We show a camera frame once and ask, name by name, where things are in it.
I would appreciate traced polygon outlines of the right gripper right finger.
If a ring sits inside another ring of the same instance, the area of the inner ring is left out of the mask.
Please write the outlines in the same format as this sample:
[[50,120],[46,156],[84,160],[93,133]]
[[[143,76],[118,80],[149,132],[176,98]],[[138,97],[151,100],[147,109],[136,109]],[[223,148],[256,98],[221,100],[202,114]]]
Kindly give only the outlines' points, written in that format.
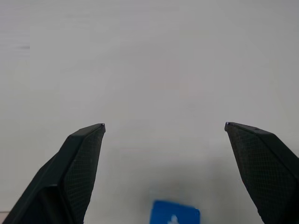
[[264,224],[299,224],[299,157],[275,134],[227,122],[243,184]]

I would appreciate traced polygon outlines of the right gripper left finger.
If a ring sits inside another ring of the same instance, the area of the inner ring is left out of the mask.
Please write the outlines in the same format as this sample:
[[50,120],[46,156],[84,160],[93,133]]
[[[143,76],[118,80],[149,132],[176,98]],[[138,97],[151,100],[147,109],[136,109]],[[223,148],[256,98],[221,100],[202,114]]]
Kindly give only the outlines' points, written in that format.
[[69,135],[36,173],[2,224],[84,224],[106,127]]

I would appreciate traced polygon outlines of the blue letter tile t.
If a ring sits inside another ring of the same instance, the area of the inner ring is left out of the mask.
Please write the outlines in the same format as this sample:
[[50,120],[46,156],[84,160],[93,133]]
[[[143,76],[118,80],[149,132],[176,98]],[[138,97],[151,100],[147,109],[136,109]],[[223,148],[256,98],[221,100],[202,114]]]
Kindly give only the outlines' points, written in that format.
[[192,206],[156,200],[149,224],[200,224],[200,211]]

